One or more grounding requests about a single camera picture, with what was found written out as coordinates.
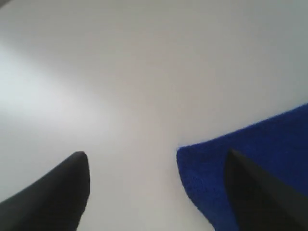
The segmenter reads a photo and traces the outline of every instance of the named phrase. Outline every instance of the blue towel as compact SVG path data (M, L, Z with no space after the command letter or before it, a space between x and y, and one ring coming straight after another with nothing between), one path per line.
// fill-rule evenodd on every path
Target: blue towel
M308 196L308 104L178 150L185 191L216 231L239 230L224 187L224 162L230 148Z

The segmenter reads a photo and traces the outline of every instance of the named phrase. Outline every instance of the white surface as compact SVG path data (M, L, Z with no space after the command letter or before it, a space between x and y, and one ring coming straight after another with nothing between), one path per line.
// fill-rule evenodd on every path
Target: white surface
M308 101L308 2L13 0L0 10L0 200L84 150L80 231L204 231L176 166Z

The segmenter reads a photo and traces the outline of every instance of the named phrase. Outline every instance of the blue fabric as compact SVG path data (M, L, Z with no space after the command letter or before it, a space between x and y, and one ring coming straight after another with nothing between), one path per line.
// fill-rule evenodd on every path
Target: blue fabric
M216 231L238 231L223 181L224 162L230 148L308 196L308 104L178 150L177 162L185 191Z

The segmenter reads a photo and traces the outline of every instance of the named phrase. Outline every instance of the fuzzy blue material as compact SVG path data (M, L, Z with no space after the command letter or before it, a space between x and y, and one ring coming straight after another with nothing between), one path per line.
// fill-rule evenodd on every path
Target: fuzzy blue material
M238 231L223 177L224 162L231 148L308 196L306 104L214 140L178 150L178 168L185 191L216 231Z

